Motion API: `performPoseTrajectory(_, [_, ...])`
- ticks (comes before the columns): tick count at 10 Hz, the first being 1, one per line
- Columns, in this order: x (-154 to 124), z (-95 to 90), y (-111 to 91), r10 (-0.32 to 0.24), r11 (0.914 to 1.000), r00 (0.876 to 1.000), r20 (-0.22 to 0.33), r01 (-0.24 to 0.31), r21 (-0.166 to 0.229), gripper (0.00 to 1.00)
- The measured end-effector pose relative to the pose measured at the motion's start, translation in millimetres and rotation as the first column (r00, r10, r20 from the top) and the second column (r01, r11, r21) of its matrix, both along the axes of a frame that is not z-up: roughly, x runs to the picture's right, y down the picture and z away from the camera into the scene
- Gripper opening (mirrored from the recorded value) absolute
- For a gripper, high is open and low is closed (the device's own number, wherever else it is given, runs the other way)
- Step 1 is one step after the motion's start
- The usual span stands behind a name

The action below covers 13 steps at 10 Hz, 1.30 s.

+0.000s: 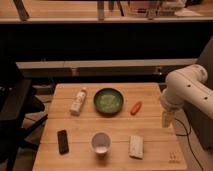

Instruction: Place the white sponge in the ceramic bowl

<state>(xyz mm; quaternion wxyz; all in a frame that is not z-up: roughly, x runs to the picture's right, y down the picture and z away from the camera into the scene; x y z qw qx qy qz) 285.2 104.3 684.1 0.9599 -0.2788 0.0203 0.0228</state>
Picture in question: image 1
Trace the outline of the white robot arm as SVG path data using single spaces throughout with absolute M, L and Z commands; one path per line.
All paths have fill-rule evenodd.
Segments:
M 162 127 L 170 126 L 174 113 L 180 110 L 184 102 L 189 102 L 213 119 L 213 90 L 204 85 L 208 78 L 206 69 L 193 64 L 170 72 L 166 76 L 166 88 L 160 96 L 164 108 Z

